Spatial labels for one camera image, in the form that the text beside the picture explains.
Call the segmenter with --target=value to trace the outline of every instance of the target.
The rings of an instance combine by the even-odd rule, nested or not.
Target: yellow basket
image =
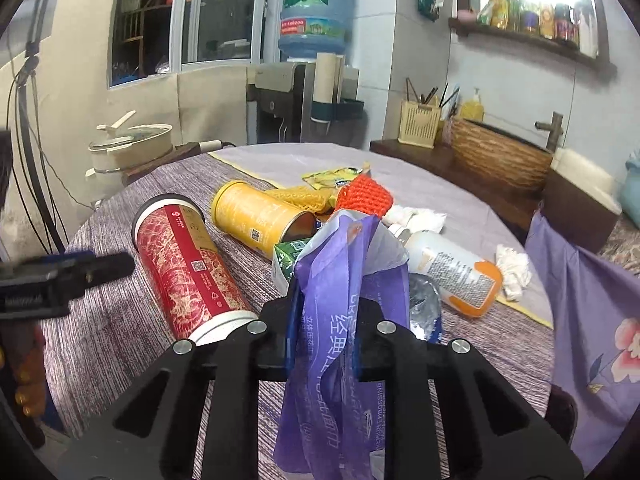
[[[434,105],[402,101],[398,142],[433,148],[438,132],[440,112],[441,108]]]

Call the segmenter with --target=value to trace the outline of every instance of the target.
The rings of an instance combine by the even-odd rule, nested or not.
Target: purple plastic packaging
[[[341,465],[369,480],[369,454],[385,443],[385,396],[383,383],[359,383],[351,368],[358,300],[377,301],[385,318],[407,326],[406,254],[377,217],[341,211],[295,273],[305,303],[274,460],[315,480],[342,480]]]

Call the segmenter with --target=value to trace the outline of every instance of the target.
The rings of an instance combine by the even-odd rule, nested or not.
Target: round table
[[[218,158],[199,155],[162,166],[136,181],[89,218],[69,250],[91,249],[97,254],[126,250],[136,254],[130,227],[138,207],[160,193],[181,193],[207,212],[207,229],[220,255],[252,308],[260,312],[265,301],[278,296],[271,284],[270,262],[211,223],[208,211],[216,191],[234,179],[257,189],[269,189],[270,182],[299,186],[303,173],[361,167],[365,161],[370,162],[372,176],[392,193],[396,203],[447,213],[443,234],[475,254],[492,260],[498,243],[523,250],[483,202],[400,160],[334,144],[260,144],[227,148],[216,155]],[[47,379],[60,417],[73,437],[80,436],[92,416],[104,412],[174,339],[137,256],[136,263],[130,278],[88,290],[84,298],[71,304],[68,317],[43,322]],[[550,318],[548,299],[535,272],[522,303],[539,316]],[[443,326],[446,340],[456,336],[469,339],[544,415],[554,360],[551,329],[498,303],[481,319],[467,319],[445,307]],[[283,391],[283,384],[260,384],[261,478],[281,478],[271,453]],[[439,436],[444,444],[441,431]],[[196,464],[202,459],[203,442],[201,436]]]

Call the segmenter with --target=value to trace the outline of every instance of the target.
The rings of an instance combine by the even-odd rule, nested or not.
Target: red crocheted item
[[[370,176],[360,174],[349,185],[340,189],[335,209],[362,211],[382,218],[393,203],[391,193]]]

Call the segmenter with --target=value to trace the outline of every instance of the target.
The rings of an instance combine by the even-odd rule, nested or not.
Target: yellow bottle
[[[463,103],[460,107],[460,118],[462,119],[470,119],[472,121],[480,121],[484,120],[484,107],[480,102],[480,89],[476,88],[476,93],[474,96]]]

